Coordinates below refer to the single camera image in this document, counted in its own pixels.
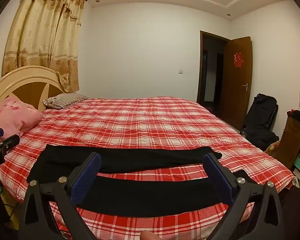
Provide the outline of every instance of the wooden floor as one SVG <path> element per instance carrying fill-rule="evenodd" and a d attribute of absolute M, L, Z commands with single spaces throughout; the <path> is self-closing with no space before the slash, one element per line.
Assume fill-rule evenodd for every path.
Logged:
<path fill-rule="evenodd" d="M 8 204 L 10 206 L 16 206 L 16 204 L 18 203 L 11 195 L 10 193 L 3 187 L 3 191 L 1 193 L 1 198 L 2 201 L 5 204 Z M 5 206 L 6 210 L 8 212 L 9 215 L 11 215 L 11 212 L 13 210 L 13 208 L 9 207 L 9 206 Z M 15 211 L 13 212 L 13 215 L 11 217 L 11 221 L 8 224 L 8 226 L 12 229 L 19 229 L 19 217 L 20 217 L 20 213 L 21 213 L 21 204 L 18 205 L 18 207 L 15 209 Z"/>

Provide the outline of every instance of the pink cloth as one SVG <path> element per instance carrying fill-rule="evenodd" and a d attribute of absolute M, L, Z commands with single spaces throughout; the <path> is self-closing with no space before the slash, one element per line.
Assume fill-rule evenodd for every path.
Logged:
<path fill-rule="evenodd" d="M 43 114 L 33 106 L 21 102 L 16 97 L 7 97 L 0 106 L 0 128 L 4 135 L 0 141 L 17 134 L 21 137 L 34 127 Z"/>

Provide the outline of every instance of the pillow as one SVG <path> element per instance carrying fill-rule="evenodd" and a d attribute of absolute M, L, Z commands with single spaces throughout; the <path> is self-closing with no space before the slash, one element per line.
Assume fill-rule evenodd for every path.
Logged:
<path fill-rule="evenodd" d="M 17 134 L 19 137 L 34 127 L 43 114 L 34 106 L 21 102 L 18 98 L 9 96 L 0 106 L 0 128 L 4 134 L 0 141 Z"/>
<path fill-rule="evenodd" d="M 47 100 L 43 100 L 43 103 L 54 109 L 62 109 L 66 106 L 72 105 L 74 103 L 78 103 L 82 100 L 88 99 L 86 96 L 76 93 L 70 94 L 60 94 L 56 97 L 48 98 Z"/>

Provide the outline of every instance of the door frame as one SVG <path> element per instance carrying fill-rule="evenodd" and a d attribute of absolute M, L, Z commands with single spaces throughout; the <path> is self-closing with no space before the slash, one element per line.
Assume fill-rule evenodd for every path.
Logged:
<path fill-rule="evenodd" d="M 202 62 L 203 62 L 203 49 L 204 49 L 204 38 L 203 35 L 210 35 L 225 41 L 230 41 L 230 39 L 227 39 L 225 37 L 213 34 L 213 33 L 207 33 L 204 31 L 200 31 L 200 65 L 199 65 L 199 83 L 198 83 L 198 93 L 197 93 L 197 103 L 199 104 L 200 101 L 200 91 L 201 91 L 201 76 L 202 76 Z"/>

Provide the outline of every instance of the red plaid duvet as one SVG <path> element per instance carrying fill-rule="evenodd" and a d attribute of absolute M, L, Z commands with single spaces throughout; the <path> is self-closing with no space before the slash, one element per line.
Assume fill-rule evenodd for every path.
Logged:
<path fill-rule="evenodd" d="M 0 165 L 0 180 L 20 202 L 26 177 L 46 144 L 118 148 L 193 149 L 210 146 L 223 154 L 223 166 L 244 169 L 258 183 L 275 183 L 279 191 L 292 181 L 292 173 L 263 153 L 229 125 L 197 103 L 177 98 L 88 99 L 63 110 L 49 109 L 41 122 L 27 132 Z M 180 181 L 204 178 L 202 165 L 191 165 L 129 174 L 100 174 L 120 179 Z M 114 189 L 113 194 L 120 197 Z M 138 189 L 131 194 L 137 195 Z M 150 230 L 163 239 L 204 239 L 214 229 L 227 206 L 217 204 L 180 215 L 126 218 L 79 209 L 98 239 L 139 239 Z M 52 210 L 65 229 L 56 205 Z M 244 219 L 252 210 L 247 206 Z"/>

